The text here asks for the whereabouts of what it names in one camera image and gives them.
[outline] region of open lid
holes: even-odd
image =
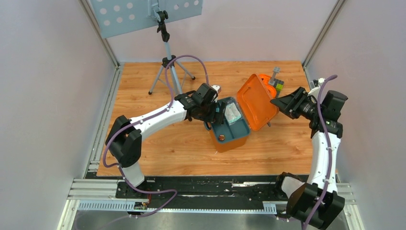
[[[238,91],[237,102],[252,130],[259,130],[279,112],[271,99],[271,93],[256,74],[252,74]]]

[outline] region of wooden table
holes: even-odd
[[[281,68],[277,78],[285,81],[281,96],[299,86],[309,90],[299,61],[206,62],[210,84],[222,86],[219,98],[236,97],[237,91],[253,73],[272,75],[275,66]],[[169,90],[160,82],[152,95],[148,90],[159,70],[160,63],[126,63],[117,93],[110,127],[116,117],[139,116],[162,107],[170,100]],[[183,91],[196,90],[205,82],[200,63],[184,62],[196,76],[185,80]],[[177,69],[180,82],[183,71]],[[251,132],[240,148],[216,153],[208,131],[201,121],[173,124],[151,135],[142,143],[139,160],[144,175],[262,175],[283,171],[310,173],[312,159],[311,130],[304,118],[291,120],[279,113],[265,126]],[[108,154],[108,163],[116,162]],[[120,175],[116,167],[106,169],[100,164],[97,173]]]

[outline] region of orange toolbox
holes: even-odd
[[[252,74],[238,91],[237,99],[219,99],[219,102],[227,103],[224,123],[204,124],[210,131],[216,150],[225,152],[243,146],[251,129],[260,130],[277,115],[279,108],[271,104],[275,95],[275,89],[265,86],[260,76]]]

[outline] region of robotic arm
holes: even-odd
[[[170,108],[168,108],[170,105],[168,103],[142,116],[127,119],[122,115],[115,120],[106,144],[121,128],[134,124],[119,134],[109,147],[110,153],[117,159],[124,175],[134,187],[144,181],[144,175],[138,164],[142,141],[155,132],[186,119],[191,121],[194,118],[204,122],[223,123],[226,103],[217,102],[220,90],[218,85],[209,86],[204,83],[197,91],[176,96]]]
[[[310,225],[322,230],[326,229],[344,208],[345,199],[337,195],[335,170],[337,149],[343,132],[343,126],[337,120],[347,99],[339,92],[328,91],[321,104],[322,116],[331,142],[331,159],[328,156],[326,135],[317,112],[317,101],[313,95],[299,87],[287,96],[271,100],[271,103],[278,106],[280,111],[291,119],[304,116],[310,120],[309,127],[312,129],[313,144],[312,169],[307,182],[301,182],[296,176],[283,172],[278,176],[275,192],[277,195],[286,194],[288,196],[286,213],[305,222],[325,189],[325,180],[328,180],[326,195],[309,221]]]

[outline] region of gray floor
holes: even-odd
[[[98,230],[113,219],[127,215],[116,211],[80,211],[77,230]],[[289,223],[269,215],[157,213],[146,218],[125,218],[103,230],[300,230],[299,221]],[[328,230],[348,230],[341,213]]]

